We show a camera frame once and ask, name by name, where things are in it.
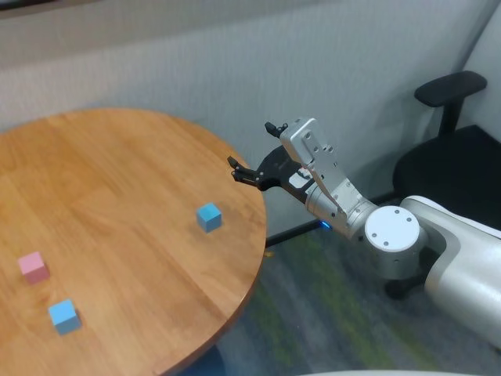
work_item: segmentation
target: table top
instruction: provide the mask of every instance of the table top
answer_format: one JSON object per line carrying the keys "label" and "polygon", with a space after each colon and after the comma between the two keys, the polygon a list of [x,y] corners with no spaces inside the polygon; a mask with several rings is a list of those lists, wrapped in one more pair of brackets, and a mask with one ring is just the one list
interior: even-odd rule
{"label": "table top", "polygon": [[[96,109],[0,135],[0,375],[151,375],[187,364],[236,319],[261,265],[261,193],[241,157],[166,114]],[[196,210],[223,224],[205,233]],[[50,278],[17,259],[39,251]],[[71,299],[82,327],[58,335]]]}

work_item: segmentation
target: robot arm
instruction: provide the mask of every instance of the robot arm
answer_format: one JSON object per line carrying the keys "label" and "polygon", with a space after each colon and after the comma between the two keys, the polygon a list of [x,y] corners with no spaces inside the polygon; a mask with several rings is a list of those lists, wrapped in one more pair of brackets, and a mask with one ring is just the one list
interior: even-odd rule
{"label": "robot arm", "polygon": [[[229,157],[233,178],[267,190],[281,186],[307,210],[348,239],[363,239],[377,273],[404,280],[428,273],[432,300],[493,345],[501,347],[501,233],[465,219],[423,197],[378,208],[364,198],[338,166],[334,148],[316,119],[300,118],[268,133],[282,146],[257,171]],[[422,269],[420,253],[437,255]]]}

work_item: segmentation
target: white wall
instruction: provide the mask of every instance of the white wall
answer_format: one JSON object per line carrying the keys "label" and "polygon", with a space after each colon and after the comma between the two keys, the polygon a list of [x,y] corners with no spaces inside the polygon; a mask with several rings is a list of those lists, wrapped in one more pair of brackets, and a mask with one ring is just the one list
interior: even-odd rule
{"label": "white wall", "polygon": [[[0,126],[144,107],[196,121],[256,166],[265,121],[314,116],[368,197],[431,112],[415,87],[457,69],[491,0],[102,0],[0,20]],[[270,234],[309,217],[266,194]]]}
{"label": "white wall", "polygon": [[487,78],[487,88],[467,98],[461,114],[460,126],[477,124],[492,137],[501,141],[501,7],[491,18],[485,32],[475,46],[465,69]]}

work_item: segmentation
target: floor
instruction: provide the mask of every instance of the floor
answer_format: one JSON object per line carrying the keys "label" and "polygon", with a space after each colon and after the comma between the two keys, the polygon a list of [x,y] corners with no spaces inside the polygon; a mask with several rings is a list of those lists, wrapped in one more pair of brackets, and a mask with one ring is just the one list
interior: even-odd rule
{"label": "floor", "polygon": [[268,251],[273,256],[243,315],[183,376],[361,369],[501,374],[501,355],[438,311],[423,291],[390,300],[365,252],[335,233],[318,229]]}

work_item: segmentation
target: cube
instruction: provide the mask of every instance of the cube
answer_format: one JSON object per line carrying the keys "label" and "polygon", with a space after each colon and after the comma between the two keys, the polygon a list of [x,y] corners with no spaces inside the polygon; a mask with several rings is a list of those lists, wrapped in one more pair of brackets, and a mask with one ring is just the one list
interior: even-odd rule
{"label": "cube", "polygon": [[209,203],[196,211],[196,220],[206,233],[210,233],[221,226],[222,214],[216,205]]}
{"label": "cube", "polygon": [[40,256],[40,252],[30,253],[17,260],[28,283],[36,284],[41,280],[49,278],[49,270]]}
{"label": "cube", "polygon": [[52,324],[60,335],[70,333],[81,327],[80,319],[70,299],[57,303],[49,308]]}

